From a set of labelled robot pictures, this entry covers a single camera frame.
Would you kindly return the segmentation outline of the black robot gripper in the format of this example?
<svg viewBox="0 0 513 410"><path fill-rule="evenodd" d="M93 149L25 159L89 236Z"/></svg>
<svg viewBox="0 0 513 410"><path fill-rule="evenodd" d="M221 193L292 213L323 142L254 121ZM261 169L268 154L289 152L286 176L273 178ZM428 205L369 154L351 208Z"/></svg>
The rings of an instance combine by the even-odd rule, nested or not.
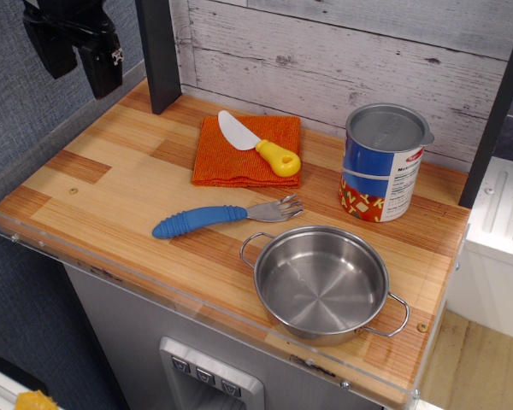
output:
<svg viewBox="0 0 513 410"><path fill-rule="evenodd" d="M77 47L97 100L122 85L123 53L115 24L104 11L105 1L23 1L23 4L27 36L53 79L77 67L73 50Z"/></svg>

